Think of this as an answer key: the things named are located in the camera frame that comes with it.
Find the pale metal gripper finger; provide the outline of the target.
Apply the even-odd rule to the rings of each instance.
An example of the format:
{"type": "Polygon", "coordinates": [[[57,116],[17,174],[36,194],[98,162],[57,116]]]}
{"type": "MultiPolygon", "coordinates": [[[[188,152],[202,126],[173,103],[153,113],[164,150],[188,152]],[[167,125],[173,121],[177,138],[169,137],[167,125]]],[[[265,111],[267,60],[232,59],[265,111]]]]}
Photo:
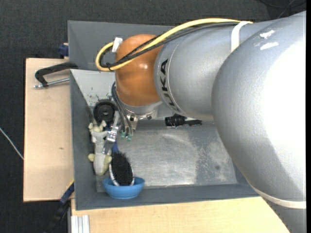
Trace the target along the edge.
{"type": "Polygon", "coordinates": [[[111,133],[107,132],[107,136],[104,139],[104,147],[102,153],[109,153],[112,149],[111,133]]]}
{"type": "Polygon", "coordinates": [[[116,131],[110,131],[111,135],[111,140],[112,140],[112,149],[110,152],[115,152],[118,150],[118,146],[117,146],[117,143],[116,143],[116,136],[117,136],[117,132],[116,131]]]}

